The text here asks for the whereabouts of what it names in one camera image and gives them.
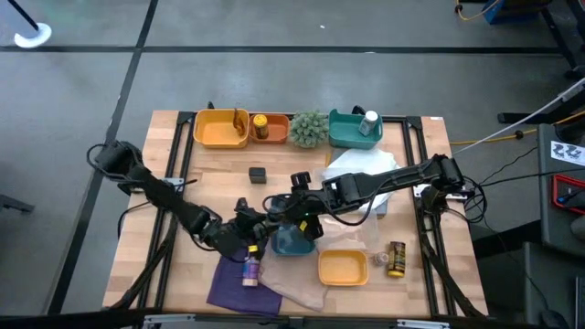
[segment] gray floor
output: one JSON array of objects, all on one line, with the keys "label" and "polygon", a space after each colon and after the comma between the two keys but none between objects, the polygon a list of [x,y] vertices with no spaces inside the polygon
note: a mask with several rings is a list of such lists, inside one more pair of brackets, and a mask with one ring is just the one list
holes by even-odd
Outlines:
[{"label": "gray floor", "polygon": [[[20,3],[51,24],[50,45],[133,46],[149,1]],[[577,48],[567,10],[552,6]],[[452,8],[450,0],[160,0],[146,44],[555,46],[541,19],[491,27],[483,19],[463,23]],[[480,8],[465,5],[467,15]],[[0,26],[0,45],[10,45],[11,35]],[[0,314],[43,312],[88,184],[85,151],[103,140],[131,55],[0,52],[0,193],[37,206],[28,216],[0,212]],[[360,104],[383,114],[442,116],[452,141],[477,139],[502,128],[498,112],[533,111],[566,89],[567,68],[558,56],[145,53],[117,136],[142,146],[152,110],[192,111],[213,101],[265,111],[349,111]],[[534,138],[480,145],[458,161],[466,175],[481,180],[535,145]],[[503,175],[536,170],[534,153]],[[536,179],[487,193],[492,227],[538,219]],[[126,205],[127,197],[104,182],[64,312],[101,307],[117,244],[115,221]]]}]

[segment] purple cloth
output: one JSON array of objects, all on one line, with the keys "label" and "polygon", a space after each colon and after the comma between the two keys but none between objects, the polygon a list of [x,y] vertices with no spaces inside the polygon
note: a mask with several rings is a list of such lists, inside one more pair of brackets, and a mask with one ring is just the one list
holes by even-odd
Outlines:
[{"label": "purple cloth", "polygon": [[[243,260],[245,249],[238,251],[233,258]],[[211,282],[207,303],[225,307],[231,311],[274,317],[281,309],[282,296],[261,283],[257,287],[244,287],[244,264],[221,257]]]}]

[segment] succulent plant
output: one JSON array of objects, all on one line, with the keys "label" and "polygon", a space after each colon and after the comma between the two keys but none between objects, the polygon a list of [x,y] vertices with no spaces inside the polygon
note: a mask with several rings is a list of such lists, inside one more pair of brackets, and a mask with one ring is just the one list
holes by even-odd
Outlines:
[{"label": "succulent plant", "polygon": [[291,120],[290,137],[295,145],[313,148],[327,139],[329,120],[319,111],[296,113]]}]

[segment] orange plate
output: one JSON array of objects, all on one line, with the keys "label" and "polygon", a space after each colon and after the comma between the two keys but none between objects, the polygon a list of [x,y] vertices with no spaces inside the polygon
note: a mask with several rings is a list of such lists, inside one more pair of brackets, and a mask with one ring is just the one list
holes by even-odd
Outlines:
[{"label": "orange plate", "polygon": [[357,286],[367,282],[367,257],[359,250],[325,250],[319,254],[319,279],[326,285]]},{"label": "orange plate", "polygon": [[[248,130],[250,115],[244,109],[238,109],[238,116]],[[233,126],[234,109],[201,110],[195,117],[193,137],[208,148],[240,148],[248,144],[248,132],[242,136]]]},{"label": "orange plate", "polygon": [[281,114],[263,114],[268,120],[268,137],[260,139],[256,136],[256,128],[254,127],[254,117],[250,118],[250,138],[254,143],[285,143],[286,137],[289,134],[289,118]]}]

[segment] small black cube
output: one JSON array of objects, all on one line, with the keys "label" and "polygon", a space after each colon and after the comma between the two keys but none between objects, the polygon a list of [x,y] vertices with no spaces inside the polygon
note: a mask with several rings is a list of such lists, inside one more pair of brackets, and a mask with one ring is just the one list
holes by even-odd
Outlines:
[{"label": "small black cube", "polygon": [[266,184],[266,168],[251,167],[248,176],[253,184]]}]

